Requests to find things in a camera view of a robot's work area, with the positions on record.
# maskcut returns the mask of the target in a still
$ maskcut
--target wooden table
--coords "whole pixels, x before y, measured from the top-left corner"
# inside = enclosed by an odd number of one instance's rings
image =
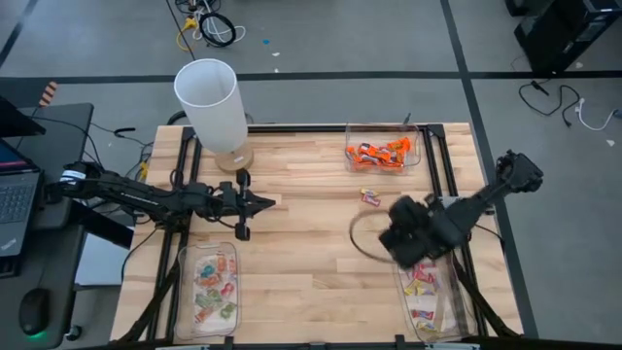
[[[444,127],[460,195],[474,193],[484,181],[469,124]],[[182,129],[158,129],[147,178],[150,184],[170,188],[169,174],[176,164]],[[231,229],[196,217],[190,226],[189,245],[231,242],[237,249],[242,290],[235,342],[392,342],[395,334],[418,341],[404,321],[392,268],[356,251],[347,227],[358,212],[370,208],[360,201],[361,187],[379,191],[384,208],[404,194],[422,199],[430,193],[425,152],[407,176],[363,175],[344,170],[342,133],[255,133],[249,141],[255,150],[251,190],[275,199],[277,205],[250,221],[250,242],[237,241]],[[442,168],[435,142],[434,147],[436,163]],[[192,150],[190,146],[186,174],[190,174]],[[447,193],[442,172],[441,180]],[[221,172],[213,155],[203,150],[198,181],[215,185],[235,180]],[[377,247],[375,235],[387,222],[362,223],[357,232],[361,244]],[[498,231],[490,217],[479,224]],[[150,225],[138,227],[132,246],[152,230]],[[153,294],[162,238],[163,232],[157,232],[127,263],[112,339],[129,329]],[[176,244],[171,247],[171,262]],[[470,249],[480,291],[505,322],[521,332],[498,239],[476,228]],[[160,308],[158,337],[164,335],[167,311],[166,299]]]

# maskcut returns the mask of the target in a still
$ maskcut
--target laptop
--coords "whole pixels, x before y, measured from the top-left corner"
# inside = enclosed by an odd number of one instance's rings
[[[0,139],[0,257],[19,255],[42,171]]]

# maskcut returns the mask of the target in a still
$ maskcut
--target black metal frame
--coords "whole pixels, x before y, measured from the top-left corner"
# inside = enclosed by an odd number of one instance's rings
[[[440,186],[440,177],[438,174],[438,168],[436,165],[436,159],[434,157],[434,151],[432,147],[432,137],[435,136],[438,138],[438,142],[441,146],[440,150],[441,150],[441,157],[442,157],[443,165],[445,167],[445,174],[447,175],[448,182],[451,183],[451,184],[448,184],[449,189],[450,189],[450,195],[457,195],[457,189],[456,189],[456,184],[454,180],[453,169],[451,168],[451,161],[449,159],[449,152],[447,150],[447,142],[445,140],[445,133],[444,133],[443,125],[442,124],[422,124],[422,125],[417,125],[417,126],[419,128],[419,131],[422,132],[422,135],[423,135],[424,147],[426,149],[428,165],[429,165],[430,173],[431,173],[433,193],[438,196],[442,195],[442,190]],[[295,125],[293,124],[293,125],[250,125],[249,126],[249,133],[345,132],[345,130],[346,130],[345,124],[329,124],[329,125],[321,125],[321,124]],[[183,171],[186,165],[186,155],[188,152],[190,140],[192,138],[194,138],[194,130],[190,126],[186,126],[182,134],[182,141],[180,144],[180,153],[177,159],[177,166],[174,170],[175,171],[174,187],[180,187],[183,185],[183,182],[184,182]],[[200,163],[200,155],[201,155],[201,149],[202,149],[200,142],[198,142],[198,139],[195,138],[195,140],[196,142],[195,142],[195,147],[194,147],[194,155],[192,157],[190,181],[196,181],[197,179],[198,168],[199,168],[199,163]],[[170,245],[171,245],[172,237],[174,233],[175,232],[167,231],[164,236],[162,250],[160,252],[159,266],[157,269],[155,291],[161,287],[161,284],[164,278],[166,277],[167,266],[168,266],[168,261],[170,257]],[[184,247],[188,245],[190,228],[185,229],[184,231],[180,232],[180,234],[181,236],[180,236],[180,243],[178,247],[178,253],[181,249],[183,249]],[[472,258],[470,255],[470,250],[468,249],[468,246],[463,247],[462,250],[463,250],[463,258],[465,260],[466,273],[468,274],[469,278],[471,278],[471,281],[475,283],[475,280],[474,280],[475,271],[473,270],[473,262],[472,262]],[[180,280],[178,280],[175,286],[173,287],[173,290],[171,293],[169,314],[167,317],[167,324],[166,324],[166,337],[163,339],[164,341],[169,341],[170,343],[172,343],[174,339],[175,321],[177,317],[177,310],[179,307],[178,294],[179,294],[180,283],[181,283]],[[459,291],[458,281],[455,278],[453,279],[453,282],[452,282],[452,289]],[[457,310],[456,311],[457,317],[459,319],[458,324],[462,325],[463,327],[467,323],[466,322],[467,315],[465,312],[465,307],[462,304],[463,301],[461,298],[455,298],[455,300],[453,301],[454,301],[454,307]],[[481,312],[479,312],[476,305],[473,305],[473,309],[475,310],[476,315],[481,316]],[[154,318],[149,324],[148,331],[147,331],[148,341],[158,341],[158,339],[156,339],[156,329],[157,329],[158,318],[159,318],[159,310],[157,313],[155,313]],[[486,335],[487,334],[486,323],[483,317],[481,318],[476,317],[476,322],[477,322],[478,334]],[[416,343],[416,342],[405,343],[403,342],[403,336],[400,336],[398,334],[396,337],[397,342],[399,339],[401,339],[401,343],[403,343],[404,346],[408,344],[408,348],[421,348],[421,343]],[[369,349],[385,348],[386,349],[387,347],[394,348],[396,346],[396,343],[340,344],[340,345],[343,345],[344,348],[349,348],[349,347],[354,346],[353,348],[369,348]],[[295,348],[295,347],[300,347],[300,346],[304,346],[304,344],[279,344],[277,347],[285,349],[285,348],[293,348],[293,347]],[[266,347],[276,348],[274,344],[253,344],[251,347],[258,348],[258,349],[266,348]]]

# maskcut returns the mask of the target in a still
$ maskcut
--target black computer tower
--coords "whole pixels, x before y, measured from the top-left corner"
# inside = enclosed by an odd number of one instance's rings
[[[531,6],[514,35],[534,72],[560,73],[620,15],[622,0],[540,1]]]

